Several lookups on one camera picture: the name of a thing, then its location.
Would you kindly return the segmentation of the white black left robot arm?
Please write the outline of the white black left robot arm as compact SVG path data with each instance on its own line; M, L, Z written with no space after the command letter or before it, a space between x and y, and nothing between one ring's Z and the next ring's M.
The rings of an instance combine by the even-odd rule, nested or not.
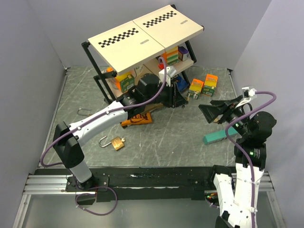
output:
M188 104L188 101L179 92L176 83L167 85L155 74L145 74L137 85L101 111L76 123L67 125L62 122L56 126L53 148L65 168L74 175L81 190L88 191L96 184L85 162L82 146L109 127L143 113L151 104L175 108Z

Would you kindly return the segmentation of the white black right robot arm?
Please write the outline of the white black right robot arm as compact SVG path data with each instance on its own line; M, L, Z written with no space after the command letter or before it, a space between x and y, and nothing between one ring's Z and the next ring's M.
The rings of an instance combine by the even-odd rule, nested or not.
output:
M199 105L208 123L218 117L218 124L228 123L225 134L234 144L236 186L233 186L231 171L225 166L214 165L207 178L208 185L217 190L217 228L257 227L257 199L266 166L266 140L277 123L270 113L262 109L275 100L276 96L273 95L268 102L248 113L242 111L243 106L249 103L249 98L243 96ZM230 128L241 136L236 141L228 135Z

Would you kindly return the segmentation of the brass padlock with key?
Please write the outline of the brass padlock with key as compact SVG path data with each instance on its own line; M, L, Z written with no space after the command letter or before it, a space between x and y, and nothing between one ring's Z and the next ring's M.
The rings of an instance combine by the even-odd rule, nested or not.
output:
M79 108L76 113L79 116L90 116L91 115L91 109Z

